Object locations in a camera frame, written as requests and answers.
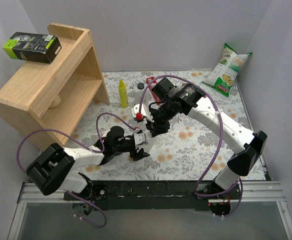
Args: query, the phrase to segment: bag of chips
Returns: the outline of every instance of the bag of chips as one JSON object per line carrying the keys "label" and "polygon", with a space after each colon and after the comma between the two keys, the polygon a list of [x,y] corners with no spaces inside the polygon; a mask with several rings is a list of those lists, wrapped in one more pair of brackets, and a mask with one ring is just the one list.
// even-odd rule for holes
{"label": "bag of chips", "polygon": [[228,44],[225,43],[222,59],[213,71],[203,80],[203,83],[229,97],[229,90],[234,83],[241,67],[252,52],[238,55]]}

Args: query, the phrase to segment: mustard bottle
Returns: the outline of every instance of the mustard bottle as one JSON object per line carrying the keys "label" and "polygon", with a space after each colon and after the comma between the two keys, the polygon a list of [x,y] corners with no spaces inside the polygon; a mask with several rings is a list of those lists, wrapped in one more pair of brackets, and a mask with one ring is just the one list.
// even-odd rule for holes
{"label": "mustard bottle", "polygon": [[123,82],[122,79],[119,81],[118,90],[119,90],[121,107],[123,109],[125,109],[126,107],[129,106],[129,104],[128,104],[128,95],[127,95],[127,90],[126,90],[126,84]]}

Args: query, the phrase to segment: black and green box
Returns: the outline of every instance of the black and green box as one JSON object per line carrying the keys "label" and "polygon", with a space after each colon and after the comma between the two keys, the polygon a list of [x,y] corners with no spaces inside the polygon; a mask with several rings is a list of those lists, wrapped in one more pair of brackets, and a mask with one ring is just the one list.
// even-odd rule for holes
{"label": "black and green box", "polygon": [[15,32],[2,48],[11,59],[50,64],[61,45],[54,35]]}

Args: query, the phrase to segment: red box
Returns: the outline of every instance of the red box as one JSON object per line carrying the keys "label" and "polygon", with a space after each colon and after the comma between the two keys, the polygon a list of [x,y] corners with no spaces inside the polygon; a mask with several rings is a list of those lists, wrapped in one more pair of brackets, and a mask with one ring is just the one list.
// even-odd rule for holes
{"label": "red box", "polygon": [[[154,76],[151,76],[149,78],[146,79],[146,83],[149,84],[151,82],[151,80],[155,79]],[[150,86],[149,86],[149,91],[151,92],[152,96],[154,97],[156,102],[160,102],[160,99],[157,97],[157,95],[155,95],[155,93],[152,90],[152,88],[157,84],[157,81],[154,81]]]}

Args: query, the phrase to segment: tablecloth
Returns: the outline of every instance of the tablecloth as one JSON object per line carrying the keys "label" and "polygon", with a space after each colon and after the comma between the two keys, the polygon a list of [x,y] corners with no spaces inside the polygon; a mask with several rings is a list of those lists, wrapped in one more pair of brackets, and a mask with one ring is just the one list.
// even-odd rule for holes
{"label": "tablecloth", "polygon": [[[159,75],[176,75],[199,84],[215,100],[219,108],[246,128],[250,128],[247,115],[237,86],[234,84],[226,97],[201,83],[209,71],[119,71],[104,72],[103,77],[110,98],[110,105],[92,101],[87,108],[72,136],[87,146],[93,145],[97,140],[95,121],[99,114],[111,112],[120,116],[130,125],[136,126],[131,116],[131,108],[134,106],[133,86],[145,82],[147,77]],[[118,93],[119,80],[123,79],[128,93],[130,106],[122,108]],[[172,83],[181,85],[181,81],[171,79]],[[132,133],[127,126],[118,119],[106,115],[99,121],[101,134],[112,126],[119,125],[127,133]],[[200,122],[188,116],[179,114],[170,121],[171,129],[168,133],[155,137],[154,145],[145,149],[150,157],[139,161],[133,161],[128,153],[116,156],[109,163],[102,166],[86,166],[77,169],[92,180],[196,180],[209,164],[215,153],[219,138]],[[139,123],[138,127],[147,131],[145,123]],[[78,145],[72,141],[66,144],[69,148]],[[219,171],[226,165],[233,152],[223,142],[219,155],[205,176],[205,180],[213,180]],[[257,161],[250,174],[243,177],[244,180],[264,180],[265,175],[260,161]]]}

